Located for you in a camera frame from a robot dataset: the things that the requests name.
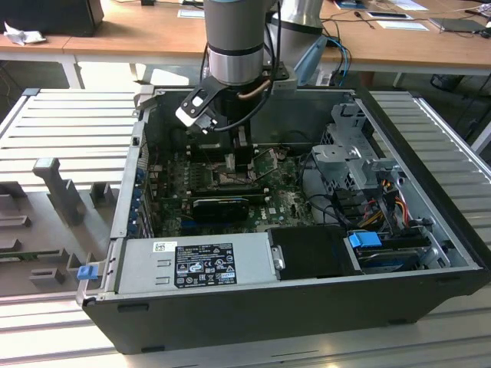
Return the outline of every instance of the desk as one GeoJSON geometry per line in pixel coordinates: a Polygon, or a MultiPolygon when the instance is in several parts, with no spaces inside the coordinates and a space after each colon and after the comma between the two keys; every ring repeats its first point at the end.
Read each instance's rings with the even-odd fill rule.
{"type": "MultiPolygon", "coordinates": [[[[470,8],[474,2],[460,0],[417,0],[430,12],[470,8]]],[[[0,58],[4,60],[57,61],[62,63],[70,87],[83,87],[77,69],[79,61],[127,62],[141,64],[199,65],[206,43],[204,20],[178,18],[179,6],[156,4],[141,7],[139,2],[118,3],[102,0],[104,23],[93,38],[48,36],[49,42],[17,47],[0,41],[0,58]]],[[[342,13],[325,2],[322,17],[342,13]]],[[[428,18],[427,12],[408,12],[414,18],[428,18]]],[[[433,16],[461,18],[463,12],[433,16]]],[[[334,19],[357,20],[353,12],[335,15],[334,19]]],[[[484,23],[481,17],[473,19],[484,23]]],[[[487,75],[491,71],[491,41],[480,36],[463,38],[457,34],[439,34],[428,21],[429,31],[384,30],[372,22],[339,22],[343,43],[351,50],[353,71],[386,71],[422,74],[487,75]]],[[[326,23],[335,35],[332,22],[326,23]]],[[[339,51],[326,50],[321,67],[336,68],[339,51]]]]}

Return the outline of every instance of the table leg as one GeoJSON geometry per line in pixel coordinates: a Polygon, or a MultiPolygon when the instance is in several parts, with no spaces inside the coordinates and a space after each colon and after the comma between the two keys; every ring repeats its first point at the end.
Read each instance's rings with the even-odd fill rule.
{"type": "Polygon", "coordinates": [[[394,79],[394,82],[392,83],[392,87],[399,88],[402,82],[404,82],[405,77],[406,77],[406,73],[397,73],[396,79],[394,79]]]}
{"type": "Polygon", "coordinates": [[[486,148],[486,146],[491,142],[491,122],[487,125],[482,133],[474,141],[473,145],[470,147],[478,155],[486,148]]]}
{"type": "Polygon", "coordinates": [[[131,77],[133,77],[133,80],[138,81],[138,72],[137,72],[136,64],[130,63],[130,72],[131,72],[131,77]]]}
{"type": "Polygon", "coordinates": [[[80,73],[80,67],[73,61],[61,62],[63,66],[64,75],[67,77],[68,85],[70,88],[85,88],[84,81],[80,73]]]}

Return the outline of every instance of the paper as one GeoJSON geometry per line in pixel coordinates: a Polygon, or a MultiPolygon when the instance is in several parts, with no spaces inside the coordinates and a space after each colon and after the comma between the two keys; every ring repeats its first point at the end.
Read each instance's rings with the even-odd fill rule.
{"type": "Polygon", "coordinates": [[[205,18],[205,12],[203,10],[186,10],[181,9],[177,12],[178,18],[205,18]]]}
{"type": "Polygon", "coordinates": [[[390,0],[390,1],[403,10],[428,10],[424,6],[421,6],[418,3],[413,2],[413,0],[390,0]]]}
{"type": "Polygon", "coordinates": [[[10,27],[6,22],[5,32],[3,35],[8,38],[14,44],[20,44],[24,46],[25,44],[33,44],[35,42],[43,42],[46,41],[46,38],[42,36],[42,34],[38,31],[21,31],[19,29],[10,27]]]}
{"type": "Polygon", "coordinates": [[[377,23],[385,29],[405,29],[409,31],[429,31],[421,23],[414,23],[412,21],[377,21],[377,23]]]}

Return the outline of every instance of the power supply label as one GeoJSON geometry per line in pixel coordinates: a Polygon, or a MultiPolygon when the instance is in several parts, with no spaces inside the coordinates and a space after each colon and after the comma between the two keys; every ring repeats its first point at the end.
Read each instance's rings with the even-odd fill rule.
{"type": "Polygon", "coordinates": [[[177,246],[174,264],[179,289],[237,284],[232,243],[177,246]]]}

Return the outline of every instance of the black box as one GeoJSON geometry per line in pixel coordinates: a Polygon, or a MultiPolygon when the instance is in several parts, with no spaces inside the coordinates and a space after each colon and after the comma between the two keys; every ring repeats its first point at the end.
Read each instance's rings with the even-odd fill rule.
{"type": "Polygon", "coordinates": [[[6,21],[22,31],[90,37],[103,17],[101,0],[0,1],[0,29],[3,31],[6,21]]]}

